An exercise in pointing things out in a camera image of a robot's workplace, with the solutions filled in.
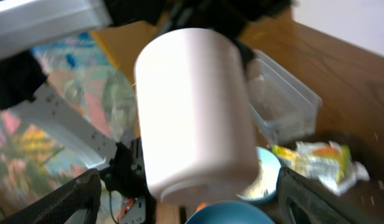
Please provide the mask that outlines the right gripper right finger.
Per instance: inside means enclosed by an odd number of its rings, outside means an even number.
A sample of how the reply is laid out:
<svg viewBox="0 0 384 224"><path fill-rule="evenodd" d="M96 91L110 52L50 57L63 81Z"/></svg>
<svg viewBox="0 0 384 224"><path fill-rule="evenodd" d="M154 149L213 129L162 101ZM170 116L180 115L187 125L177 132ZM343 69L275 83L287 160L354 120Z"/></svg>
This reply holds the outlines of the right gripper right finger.
<svg viewBox="0 0 384 224"><path fill-rule="evenodd" d="M285 223L310 217L319 223L383 223L287 167L280 169L277 195Z"/></svg>

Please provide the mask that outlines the white green wrapper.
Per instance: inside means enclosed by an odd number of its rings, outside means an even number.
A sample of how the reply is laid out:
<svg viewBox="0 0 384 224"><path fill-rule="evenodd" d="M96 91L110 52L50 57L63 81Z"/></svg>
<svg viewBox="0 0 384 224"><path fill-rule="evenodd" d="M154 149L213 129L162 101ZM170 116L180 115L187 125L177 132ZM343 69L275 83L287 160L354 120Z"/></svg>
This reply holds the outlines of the white green wrapper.
<svg viewBox="0 0 384 224"><path fill-rule="evenodd" d="M370 180L365 166L352 160L345 144L298 141L294 150L279 145L271 150L286 167L307 179L317 179L337 196L361 180Z"/></svg>

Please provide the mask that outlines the orange carrot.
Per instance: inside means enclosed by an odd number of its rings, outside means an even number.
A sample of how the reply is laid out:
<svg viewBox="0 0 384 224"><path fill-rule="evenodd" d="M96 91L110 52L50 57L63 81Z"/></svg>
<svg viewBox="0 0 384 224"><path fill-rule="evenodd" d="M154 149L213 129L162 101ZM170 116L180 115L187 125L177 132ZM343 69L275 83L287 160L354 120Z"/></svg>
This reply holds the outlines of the orange carrot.
<svg viewBox="0 0 384 224"><path fill-rule="evenodd" d="M201 203L195 210L195 212L199 212L201 209L205 208L208 205L208 203Z"/></svg>

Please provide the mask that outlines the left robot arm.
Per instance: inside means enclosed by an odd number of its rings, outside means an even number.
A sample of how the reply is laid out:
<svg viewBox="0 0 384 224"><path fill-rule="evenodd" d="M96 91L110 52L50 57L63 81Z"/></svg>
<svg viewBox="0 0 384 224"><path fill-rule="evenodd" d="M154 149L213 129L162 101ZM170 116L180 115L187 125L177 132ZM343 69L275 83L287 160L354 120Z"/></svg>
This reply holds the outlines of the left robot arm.
<svg viewBox="0 0 384 224"><path fill-rule="evenodd" d="M107 138L60 97L31 50L39 44L90 30L138 21L155 23L161 6L149 1L0 1L0 110L34 123L100 171L109 191L146 193L132 167L132 152Z"/></svg>

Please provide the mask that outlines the pink cup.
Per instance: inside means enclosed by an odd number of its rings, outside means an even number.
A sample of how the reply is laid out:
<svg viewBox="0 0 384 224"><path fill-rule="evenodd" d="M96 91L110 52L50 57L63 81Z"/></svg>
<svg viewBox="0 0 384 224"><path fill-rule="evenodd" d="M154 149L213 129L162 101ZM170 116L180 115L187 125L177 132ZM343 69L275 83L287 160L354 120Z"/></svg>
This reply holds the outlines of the pink cup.
<svg viewBox="0 0 384 224"><path fill-rule="evenodd" d="M259 164L239 50L218 32L163 34L134 74L146 182L163 203L233 198Z"/></svg>

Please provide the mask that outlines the small light-blue rice bowl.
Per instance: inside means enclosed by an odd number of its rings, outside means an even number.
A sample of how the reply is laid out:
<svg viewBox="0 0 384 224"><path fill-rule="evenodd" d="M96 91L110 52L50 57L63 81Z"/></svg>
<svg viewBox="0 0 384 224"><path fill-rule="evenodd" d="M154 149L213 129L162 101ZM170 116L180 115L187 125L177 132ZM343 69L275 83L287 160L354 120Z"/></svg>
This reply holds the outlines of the small light-blue rice bowl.
<svg viewBox="0 0 384 224"><path fill-rule="evenodd" d="M260 170L255 181L237 197L249 203L268 203L276 195L281 163L268 149L257 147Z"/></svg>

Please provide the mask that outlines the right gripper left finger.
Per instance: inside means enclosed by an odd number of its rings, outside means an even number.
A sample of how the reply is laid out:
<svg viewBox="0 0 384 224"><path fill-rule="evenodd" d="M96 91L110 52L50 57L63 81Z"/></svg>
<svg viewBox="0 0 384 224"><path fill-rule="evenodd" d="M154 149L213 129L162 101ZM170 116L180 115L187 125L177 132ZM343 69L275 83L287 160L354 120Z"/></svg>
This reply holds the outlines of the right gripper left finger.
<svg viewBox="0 0 384 224"><path fill-rule="evenodd" d="M100 208L101 179L89 169L57 190L0 221L23 224L96 223Z"/></svg>

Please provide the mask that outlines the large blue plate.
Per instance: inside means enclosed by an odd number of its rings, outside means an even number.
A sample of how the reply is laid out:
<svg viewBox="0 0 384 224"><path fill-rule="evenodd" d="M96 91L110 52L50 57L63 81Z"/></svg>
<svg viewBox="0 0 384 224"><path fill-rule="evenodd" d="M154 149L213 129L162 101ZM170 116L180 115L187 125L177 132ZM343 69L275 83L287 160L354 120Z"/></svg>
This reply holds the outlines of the large blue plate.
<svg viewBox="0 0 384 224"><path fill-rule="evenodd" d="M201 208L185 224L275 224L275 222L253 205L227 200Z"/></svg>

